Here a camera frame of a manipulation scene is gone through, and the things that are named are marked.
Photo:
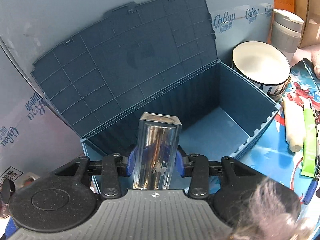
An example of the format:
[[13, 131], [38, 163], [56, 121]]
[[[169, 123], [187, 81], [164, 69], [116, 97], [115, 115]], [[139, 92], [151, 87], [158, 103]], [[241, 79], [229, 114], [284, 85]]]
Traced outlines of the white striped ceramic bowl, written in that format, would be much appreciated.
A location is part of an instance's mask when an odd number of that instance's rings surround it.
[[232, 68], [270, 97], [282, 94], [290, 82], [290, 64], [276, 47], [246, 41], [232, 51]]

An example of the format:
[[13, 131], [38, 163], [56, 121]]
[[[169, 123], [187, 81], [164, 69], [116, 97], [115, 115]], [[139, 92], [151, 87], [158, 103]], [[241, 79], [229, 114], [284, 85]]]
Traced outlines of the cream lotion tube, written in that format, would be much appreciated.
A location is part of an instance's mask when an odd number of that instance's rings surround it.
[[286, 96], [282, 97], [285, 118], [285, 136], [291, 152], [299, 152], [305, 139], [304, 114], [301, 106]]

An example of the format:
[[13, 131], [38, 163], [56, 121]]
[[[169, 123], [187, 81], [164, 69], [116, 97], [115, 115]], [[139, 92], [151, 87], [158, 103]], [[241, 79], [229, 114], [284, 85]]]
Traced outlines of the dark blue plastic storage box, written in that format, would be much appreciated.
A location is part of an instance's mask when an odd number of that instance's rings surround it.
[[91, 160], [135, 145], [145, 112], [178, 117], [185, 152], [239, 159], [279, 105], [219, 60], [215, 38], [206, 0], [131, 2], [48, 51], [32, 76]]

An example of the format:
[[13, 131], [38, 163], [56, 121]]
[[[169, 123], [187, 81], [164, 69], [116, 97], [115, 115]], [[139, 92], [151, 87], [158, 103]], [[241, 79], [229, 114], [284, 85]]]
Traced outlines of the blue pen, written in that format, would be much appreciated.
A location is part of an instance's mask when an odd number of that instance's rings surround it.
[[303, 204], [305, 205], [310, 204], [312, 197], [316, 192], [318, 182], [319, 182], [319, 131], [317, 131], [317, 135], [316, 135], [316, 171], [308, 187], [306, 195], [303, 199]]

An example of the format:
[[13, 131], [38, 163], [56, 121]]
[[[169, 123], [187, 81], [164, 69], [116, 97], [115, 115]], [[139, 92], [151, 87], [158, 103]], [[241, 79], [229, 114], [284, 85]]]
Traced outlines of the large blue cardboard box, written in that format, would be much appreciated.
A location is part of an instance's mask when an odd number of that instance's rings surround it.
[[[129, 2], [149, 0], [1, 0], [1, 40], [17, 65], [30, 74], [33, 63], [65, 38]], [[231, 62], [232, 49], [245, 40], [266, 41], [271, 19], [265, 8], [274, 0], [206, 0], [214, 22], [234, 17], [226, 31], [216, 29], [219, 58]]]

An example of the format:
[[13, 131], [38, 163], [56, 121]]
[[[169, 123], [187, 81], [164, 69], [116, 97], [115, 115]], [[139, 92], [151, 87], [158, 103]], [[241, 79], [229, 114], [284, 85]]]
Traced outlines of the shiny silver rectangular bottle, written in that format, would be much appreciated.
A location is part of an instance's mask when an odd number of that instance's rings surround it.
[[176, 116], [143, 113], [133, 170], [134, 190], [169, 189], [181, 129]]

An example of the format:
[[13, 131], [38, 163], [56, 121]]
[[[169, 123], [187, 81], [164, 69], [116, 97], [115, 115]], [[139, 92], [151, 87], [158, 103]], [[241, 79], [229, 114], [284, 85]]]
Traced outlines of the green tube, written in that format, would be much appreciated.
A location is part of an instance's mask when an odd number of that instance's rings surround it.
[[313, 178], [316, 166], [316, 123], [311, 108], [304, 108], [305, 139], [301, 175]]

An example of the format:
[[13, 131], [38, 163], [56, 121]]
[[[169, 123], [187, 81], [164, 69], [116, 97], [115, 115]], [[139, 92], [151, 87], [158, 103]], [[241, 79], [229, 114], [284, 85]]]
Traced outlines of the brown cardboard box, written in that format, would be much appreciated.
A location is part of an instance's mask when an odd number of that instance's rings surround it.
[[295, 0], [295, 14], [304, 21], [298, 48], [319, 44], [319, 6], [320, 0]]

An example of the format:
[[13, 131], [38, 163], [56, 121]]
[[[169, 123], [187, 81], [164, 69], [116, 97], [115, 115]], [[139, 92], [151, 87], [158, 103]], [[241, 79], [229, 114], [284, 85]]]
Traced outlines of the pink knitted cloth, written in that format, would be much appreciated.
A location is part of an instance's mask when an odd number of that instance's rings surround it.
[[311, 62], [313, 64], [313, 72], [317, 79], [320, 79], [320, 51], [313, 51], [311, 53]]

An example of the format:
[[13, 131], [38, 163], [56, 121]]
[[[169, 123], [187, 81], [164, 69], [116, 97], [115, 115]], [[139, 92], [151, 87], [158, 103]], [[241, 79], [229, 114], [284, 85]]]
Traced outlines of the grey white travel mug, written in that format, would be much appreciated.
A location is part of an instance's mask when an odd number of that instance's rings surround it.
[[304, 21], [292, 12], [273, 9], [271, 44], [291, 62], [300, 43]]

